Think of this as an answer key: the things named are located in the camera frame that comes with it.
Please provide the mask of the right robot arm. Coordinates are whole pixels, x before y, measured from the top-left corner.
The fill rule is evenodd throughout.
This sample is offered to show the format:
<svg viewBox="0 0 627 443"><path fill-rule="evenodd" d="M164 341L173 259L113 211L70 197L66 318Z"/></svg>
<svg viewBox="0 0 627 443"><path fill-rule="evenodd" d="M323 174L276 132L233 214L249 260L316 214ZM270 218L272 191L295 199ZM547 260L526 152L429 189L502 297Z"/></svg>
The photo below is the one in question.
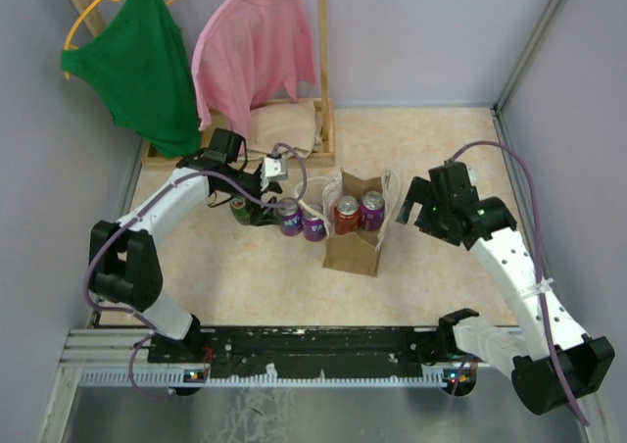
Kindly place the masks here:
<svg viewBox="0 0 627 443"><path fill-rule="evenodd" d="M566 406L579 415L579 398L596 392L615 357L609 341L593 338L563 308L542 272L539 254L525 247L505 203L481 199L466 164L455 159L416 176L397 221L434 238L464 247L496 280L520 332L491 325L470 309L439 319L426 364L483 361L508 377L523 405L542 415Z"/></svg>

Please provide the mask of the red Coca-Cola can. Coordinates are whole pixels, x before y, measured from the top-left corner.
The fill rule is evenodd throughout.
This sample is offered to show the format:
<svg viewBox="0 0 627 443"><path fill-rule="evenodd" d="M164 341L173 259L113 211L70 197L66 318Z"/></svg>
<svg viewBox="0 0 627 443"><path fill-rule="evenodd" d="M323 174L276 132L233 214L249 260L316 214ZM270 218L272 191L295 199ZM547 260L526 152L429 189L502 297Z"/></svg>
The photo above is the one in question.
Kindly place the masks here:
<svg viewBox="0 0 627 443"><path fill-rule="evenodd" d="M341 197L334 207L335 233L348 234L358 229L361 216L361 207L353 196Z"/></svg>

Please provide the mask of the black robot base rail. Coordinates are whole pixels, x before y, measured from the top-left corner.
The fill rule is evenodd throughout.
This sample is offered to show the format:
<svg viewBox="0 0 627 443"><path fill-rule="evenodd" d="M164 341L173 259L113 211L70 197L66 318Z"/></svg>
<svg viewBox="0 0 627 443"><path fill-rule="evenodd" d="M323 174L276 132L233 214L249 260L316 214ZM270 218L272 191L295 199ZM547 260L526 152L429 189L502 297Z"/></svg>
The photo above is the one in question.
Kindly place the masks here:
<svg viewBox="0 0 627 443"><path fill-rule="evenodd" d="M150 364L208 365L214 378L257 377L273 366L280 378L415 378L424 367L464 356L452 335L412 326L216 326L181 341L161 335Z"/></svg>

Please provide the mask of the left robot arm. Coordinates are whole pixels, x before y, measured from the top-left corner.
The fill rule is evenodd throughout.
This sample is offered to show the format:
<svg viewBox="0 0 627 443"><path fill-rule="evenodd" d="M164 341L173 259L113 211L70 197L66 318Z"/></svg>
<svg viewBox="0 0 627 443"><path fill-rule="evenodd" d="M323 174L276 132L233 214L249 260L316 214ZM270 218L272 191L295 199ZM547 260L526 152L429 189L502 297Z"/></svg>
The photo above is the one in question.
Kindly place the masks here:
<svg viewBox="0 0 627 443"><path fill-rule="evenodd" d="M143 204L117 221L97 222L90 233L86 302L102 298L108 310L134 315L168 338L170 351L185 362L202 354L204 338L193 331L192 314L165 291L158 246L190 210L215 193L241 195L255 208L273 208L261 198L281 191L278 181L287 174L287 162L272 150L253 172L235 168L245 145L243 136L216 129L209 145L184 156Z"/></svg>

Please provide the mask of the burlap canvas tote bag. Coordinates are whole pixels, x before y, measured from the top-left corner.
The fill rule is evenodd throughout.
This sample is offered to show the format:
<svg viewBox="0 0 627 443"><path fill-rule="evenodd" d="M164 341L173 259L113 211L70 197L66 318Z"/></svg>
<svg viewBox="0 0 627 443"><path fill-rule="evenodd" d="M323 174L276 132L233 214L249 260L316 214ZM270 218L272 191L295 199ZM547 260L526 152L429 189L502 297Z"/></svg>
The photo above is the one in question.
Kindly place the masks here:
<svg viewBox="0 0 627 443"><path fill-rule="evenodd" d="M362 179L344 170L336 175L310 175L298 182L294 194L304 193L299 206L305 214L319 218L326 228L323 266L327 269L376 277L386 230L400 200L402 181L398 173L385 169L376 177ZM360 201L368 192L383 198L383 218L374 230L361 226L348 233L337 233L334 208L344 196Z"/></svg>

